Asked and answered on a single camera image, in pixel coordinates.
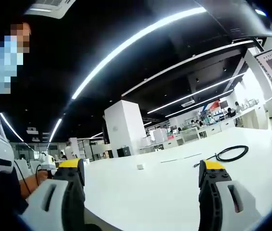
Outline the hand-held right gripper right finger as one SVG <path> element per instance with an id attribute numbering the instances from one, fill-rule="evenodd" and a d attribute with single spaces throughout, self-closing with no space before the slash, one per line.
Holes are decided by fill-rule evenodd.
<path id="1" fill-rule="evenodd" d="M 200 231 L 250 231 L 261 219 L 255 197 L 218 162 L 199 163 Z"/>

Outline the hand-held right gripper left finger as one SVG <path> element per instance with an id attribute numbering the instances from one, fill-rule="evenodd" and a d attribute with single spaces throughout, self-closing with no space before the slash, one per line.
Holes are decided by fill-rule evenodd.
<path id="1" fill-rule="evenodd" d="M 63 161 L 50 174 L 29 196 L 21 218 L 33 231 L 84 231 L 84 160 Z"/>

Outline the person's left hand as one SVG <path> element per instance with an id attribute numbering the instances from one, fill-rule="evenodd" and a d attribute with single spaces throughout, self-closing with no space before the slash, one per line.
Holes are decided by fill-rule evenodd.
<path id="1" fill-rule="evenodd" d="M 48 171 L 46 171 L 46 170 L 37 170 L 36 174 L 35 174 L 35 177 L 36 177 L 37 185 L 39 186 L 43 181 L 48 179 Z"/>

